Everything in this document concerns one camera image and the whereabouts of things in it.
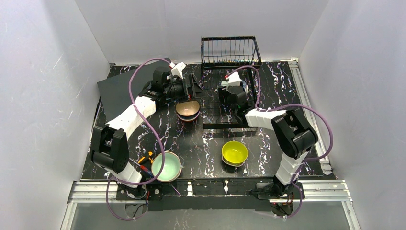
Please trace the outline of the blue floral white bowl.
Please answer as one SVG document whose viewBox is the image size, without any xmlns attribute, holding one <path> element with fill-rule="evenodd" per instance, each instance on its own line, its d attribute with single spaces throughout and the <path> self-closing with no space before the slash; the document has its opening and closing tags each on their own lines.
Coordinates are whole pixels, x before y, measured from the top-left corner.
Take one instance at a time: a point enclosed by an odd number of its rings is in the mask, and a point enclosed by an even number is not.
<svg viewBox="0 0 406 230">
<path fill-rule="evenodd" d="M 249 86 L 247 85 L 247 83 L 244 80 L 241 80 L 241 87 L 243 88 L 244 92 L 246 95 L 248 95 L 249 93 Z"/>
</svg>

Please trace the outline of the black wire dish rack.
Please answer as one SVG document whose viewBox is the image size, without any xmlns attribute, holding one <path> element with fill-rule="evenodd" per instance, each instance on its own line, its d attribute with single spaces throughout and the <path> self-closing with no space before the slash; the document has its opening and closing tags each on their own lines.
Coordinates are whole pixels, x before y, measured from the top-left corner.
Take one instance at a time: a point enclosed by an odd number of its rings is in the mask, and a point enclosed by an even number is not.
<svg viewBox="0 0 406 230">
<path fill-rule="evenodd" d="M 249 127 L 245 114 L 258 104 L 261 64 L 255 36 L 201 38 L 204 129 Z"/>
</svg>

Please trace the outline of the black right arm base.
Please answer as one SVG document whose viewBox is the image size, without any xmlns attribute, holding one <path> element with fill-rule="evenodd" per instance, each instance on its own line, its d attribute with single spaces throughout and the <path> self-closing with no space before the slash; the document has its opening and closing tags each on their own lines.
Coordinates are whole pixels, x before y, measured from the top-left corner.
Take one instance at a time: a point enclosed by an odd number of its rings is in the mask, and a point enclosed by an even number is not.
<svg viewBox="0 0 406 230">
<path fill-rule="evenodd" d="M 305 193 L 301 182 L 294 181 L 283 185 L 276 180 L 270 183 L 257 183 L 256 187 L 247 194 L 258 200 L 269 200 L 271 212 L 276 217 L 289 218 L 298 213 L 301 208 Z"/>
</svg>

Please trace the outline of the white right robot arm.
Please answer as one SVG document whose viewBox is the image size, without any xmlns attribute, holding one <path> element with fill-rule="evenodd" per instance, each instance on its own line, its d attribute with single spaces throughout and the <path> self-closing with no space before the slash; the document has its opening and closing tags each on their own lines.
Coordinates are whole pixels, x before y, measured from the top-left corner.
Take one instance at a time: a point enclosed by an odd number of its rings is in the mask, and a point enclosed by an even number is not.
<svg viewBox="0 0 406 230">
<path fill-rule="evenodd" d="M 247 100 L 241 86 L 218 89 L 220 101 L 231 109 L 237 122 L 249 127 L 273 130 L 283 151 L 280 166 L 274 176 L 275 184 L 287 186 L 297 178 L 297 171 L 318 136 L 306 119 L 301 104 L 277 108 L 255 108 Z"/>
</svg>

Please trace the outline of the celadon green bowl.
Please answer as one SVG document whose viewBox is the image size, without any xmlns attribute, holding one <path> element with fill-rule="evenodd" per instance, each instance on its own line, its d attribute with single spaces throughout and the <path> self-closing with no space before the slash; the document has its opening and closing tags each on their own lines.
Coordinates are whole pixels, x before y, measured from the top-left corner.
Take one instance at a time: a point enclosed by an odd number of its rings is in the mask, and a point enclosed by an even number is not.
<svg viewBox="0 0 406 230">
<path fill-rule="evenodd" d="M 154 158 L 151 171 L 156 176 L 160 172 L 161 166 L 163 166 L 157 180 L 160 182 L 172 182 L 180 176 L 182 164 L 179 157 L 173 152 L 166 151 L 164 157 L 165 159 L 162 161 L 162 154 L 160 153 Z"/>
</svg>

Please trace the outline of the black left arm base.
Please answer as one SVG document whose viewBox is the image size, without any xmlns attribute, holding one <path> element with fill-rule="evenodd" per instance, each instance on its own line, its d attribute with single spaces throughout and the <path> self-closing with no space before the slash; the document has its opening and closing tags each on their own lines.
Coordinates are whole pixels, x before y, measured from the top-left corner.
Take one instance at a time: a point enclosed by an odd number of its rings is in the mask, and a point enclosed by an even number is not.
<svg viewBox="0 0 406 230">
<path fill-rule="evenodd" d="M 125 211 L 129 217 L 138 217 L 148 211 L 153 201 L 160 201 L 163 198 L 163 187 L 161 184 L 144 184 L 136 188 L 124 184 L 117 184 L 116 200 L 125 202 Z"/>
</svg>

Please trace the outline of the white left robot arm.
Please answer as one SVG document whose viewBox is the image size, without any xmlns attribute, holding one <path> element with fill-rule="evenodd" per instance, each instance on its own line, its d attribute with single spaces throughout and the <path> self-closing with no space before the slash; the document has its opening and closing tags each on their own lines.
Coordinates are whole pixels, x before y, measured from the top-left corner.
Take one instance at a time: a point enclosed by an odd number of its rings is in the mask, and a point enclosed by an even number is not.
<svg viewBox="0 0 406 230">
<path fill-rule="evenodd" d="M 110 172 L 117 182 L 130 188 L 143 185 L 142 175 L 129 162 L 128 140 L 133 132 L 160 107 L 173 102 L 195 102 L 201 88 L 193 75 L 184 77 L 183 62 L 158 67 L 153 79 L 139 94 L 130 94 L 132 103 L 103 126 L 95 126 L 90 145 L 90 160 Z"/>
</svg>

